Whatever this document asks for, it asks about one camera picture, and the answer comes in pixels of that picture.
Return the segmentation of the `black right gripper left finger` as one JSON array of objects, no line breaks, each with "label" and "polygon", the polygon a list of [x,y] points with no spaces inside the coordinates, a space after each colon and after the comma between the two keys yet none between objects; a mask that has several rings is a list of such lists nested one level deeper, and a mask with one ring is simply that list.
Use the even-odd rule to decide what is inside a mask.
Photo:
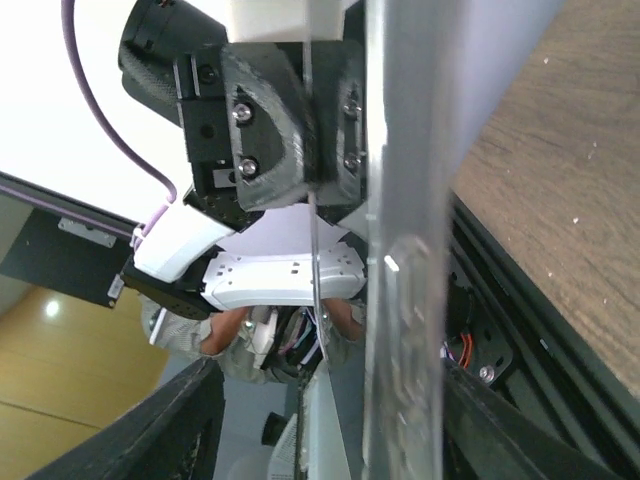
[{"label": "black right gripper left finger", "polygon": [[199,359],[30,477],[211,479],[225,411],[223,383],[217,362]]}]

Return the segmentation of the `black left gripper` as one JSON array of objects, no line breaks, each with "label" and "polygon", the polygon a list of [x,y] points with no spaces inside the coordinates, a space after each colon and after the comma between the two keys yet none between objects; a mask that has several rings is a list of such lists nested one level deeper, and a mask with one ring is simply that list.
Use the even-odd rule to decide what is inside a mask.
[{"label": "black left gripper", "polygon": [[315,193],[335,225],[366,196],[364,49],[356,42],[212,45],[174,64],[193,188],[187,204],[245,230]]}]

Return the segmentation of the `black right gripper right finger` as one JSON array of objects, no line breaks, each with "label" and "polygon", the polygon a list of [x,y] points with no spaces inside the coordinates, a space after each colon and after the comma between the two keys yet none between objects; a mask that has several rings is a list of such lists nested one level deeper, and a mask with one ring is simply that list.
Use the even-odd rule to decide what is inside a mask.
[{"label": "black right gripper right finger", "polygon": [[617,479],[530,422],[454,362],[444,362],[444,429],[480,479]]}]

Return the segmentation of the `small grey-edged phone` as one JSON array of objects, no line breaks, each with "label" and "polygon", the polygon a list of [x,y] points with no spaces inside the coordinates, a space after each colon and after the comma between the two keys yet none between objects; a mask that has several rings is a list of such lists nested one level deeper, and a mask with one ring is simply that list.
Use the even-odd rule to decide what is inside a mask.
[{"label": "small grey-edged phone", "polygon": [[557,1],[366,5],[366,479],[442,475],[451,182],[560,7]]}]

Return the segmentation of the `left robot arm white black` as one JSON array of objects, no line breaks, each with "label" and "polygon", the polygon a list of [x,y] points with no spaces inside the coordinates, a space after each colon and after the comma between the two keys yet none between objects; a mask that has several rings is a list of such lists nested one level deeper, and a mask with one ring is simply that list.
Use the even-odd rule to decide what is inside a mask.
[{"label": "left robot arm white black", "polygon": [[349,229],[365,179],[365,5],[333,39],[233,42],[186,1],[139,1],[118,65],[126,92],[178,126],[192,181],[138,235],[126,283],[190,319],[362,297]]}]

